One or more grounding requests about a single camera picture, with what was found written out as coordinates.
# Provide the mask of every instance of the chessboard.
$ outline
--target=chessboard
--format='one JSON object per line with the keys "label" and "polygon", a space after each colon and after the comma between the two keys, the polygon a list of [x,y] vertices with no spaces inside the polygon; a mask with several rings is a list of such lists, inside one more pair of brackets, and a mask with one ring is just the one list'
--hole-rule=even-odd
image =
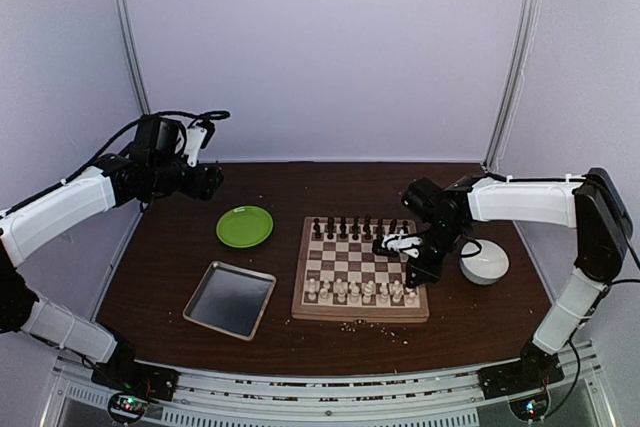
{"label": "chessboard", "polygon": [[293,318],[427,321],[426,286],[407,289],[404,285],[406,254],[379,256],[372,249],[373,241],[390,230],[415,233],[415,223],[369,216],[365,219],[305,218],[291,308]]}

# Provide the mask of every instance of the robotic arm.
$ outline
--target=robotic arm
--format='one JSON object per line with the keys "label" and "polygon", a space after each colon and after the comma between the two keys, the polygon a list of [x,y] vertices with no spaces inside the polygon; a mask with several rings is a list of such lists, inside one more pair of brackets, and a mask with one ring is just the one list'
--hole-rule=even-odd
{"label": "robotic arm", "polygon": [[123,152],[98,157],[75,178],[0,212],[0,333],[22,331],[72,350],[102,368],[108,379],[133,384],[132,347],[29,289],[16,267],[70,227],[130,200],[150,204],[174,192],[211,199],[222,184],[222,172],[199,164],[198,153],[213,136],[213,120],[229,113],[192,117],[185,128],[159,114],[143,116],[131,124],[137,125],[135,138]]}
{"label": "robotic arm", "polygon": [[440,279],[445,256],[473,222],[520,220],[577,229],[576,268],[560,297],[521,351],[521,360],[480,371],[485,397],[531,390],[543,379],[561,380],[557,352],[590,318],[617,277],[633,231],[630,216],[608,173],[593,168],[564,179],[468,176],[441,189],[424,178],[413,182],[403,204],[430,227],[415,235],[387,235],[374,251],[404,252],[406,284]]}

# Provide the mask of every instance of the white wall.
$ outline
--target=white wall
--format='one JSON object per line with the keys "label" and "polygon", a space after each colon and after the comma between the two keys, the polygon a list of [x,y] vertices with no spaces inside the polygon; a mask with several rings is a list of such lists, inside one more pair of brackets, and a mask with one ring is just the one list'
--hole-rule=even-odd
{"label": "white wall", "polygon": [[128,0],[154,110],[227,108],[205,157],[477,161],[521,0]]}
{"label": "white wall", "polygon": [[[640,0],[542,0],[524,90],[500,171],[584,173],[605,167],[640,229]],[[522,225],[557,294],[575,233]],[[627,262],[621,277],[639,277]],[[640,292],[620,286],[587,324],[626,425],[637,425]]]}
{"label": "white wall", "polygon": [[[8,208],[73,172],[138,114],[113,0],[0,0],[0,11],[0,207]],[[135,209],[86,221],[20,273],[90,315]],[[0,424],[35,425],[55,358],[22,334],[0,336]]]}

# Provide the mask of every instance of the vertical metal post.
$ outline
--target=vertical metal post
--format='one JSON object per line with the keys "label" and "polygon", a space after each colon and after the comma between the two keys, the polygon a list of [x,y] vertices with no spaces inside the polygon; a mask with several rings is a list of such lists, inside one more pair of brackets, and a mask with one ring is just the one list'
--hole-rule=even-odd
{"label": "vertical metal post", "polygon": [[517,101],[517,92],[520,88],[524,60],[531,44],[531,30],[534,26],[537,5],[538,0],[522,0],[520,22],[518,24],[513,55],[511,57],[509,74],[502,94],[496,125],[493,129],[487,155],[483,162],[483,167],[486,170],[494,170],[497,168],[500,149],[503,147],[506,135],[508,134]]}
{"label": "vertical metal post", "polygon": [[140,70],[140,62],[136,53],[135,43],[133,41],[133,31],[131,30],[131,19],[127,8],[127,0],[115,0],[118,18],[120,20],[120,32],[124,43],[127,65],[129,67],[129,76],[133,85],[133,91],[138,102],[138,108],[141,114],[150,114],[149,100],[147,92],[144,88],[142,80],[142,71]]}

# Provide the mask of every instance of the chessboard frame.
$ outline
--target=chessboard frame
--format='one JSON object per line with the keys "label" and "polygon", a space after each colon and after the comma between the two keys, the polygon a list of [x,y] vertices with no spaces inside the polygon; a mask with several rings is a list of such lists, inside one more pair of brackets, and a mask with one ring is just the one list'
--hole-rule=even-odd
{"label": "chessboard frame", "polygon": [[[303,303],[307,261],[309,260],[307,256],[311,242],[313,220],[315,218],[319,218],[323,222],[326,222],[327,219],[326,216],[305,217],[304,219],[302,241],[298,253],[298,266],[296,270],[293,303],[291,308],[291,315],[294,319],[335,322],[350,322],[361,319],[367,322],[379,323],[423,323],[427,321],[429,318],[429,303],[425,285],[421,285],[415,289],[415,292],[419,297],[419,306],[417,307],[360,307],[349,305],[337,307]],[[401,225],[404,220],[405,219],[400,219],[398,221],[398,225]],[[349,221],[353,222],[353,218],[347,218],[347,222]],[[409,225],[409,231],[416,232],[415,222],[412,220],[407,220],[407,222]],[[376,224],[372,221],[371,226],[373,230],[375,229],[375,225]]]}

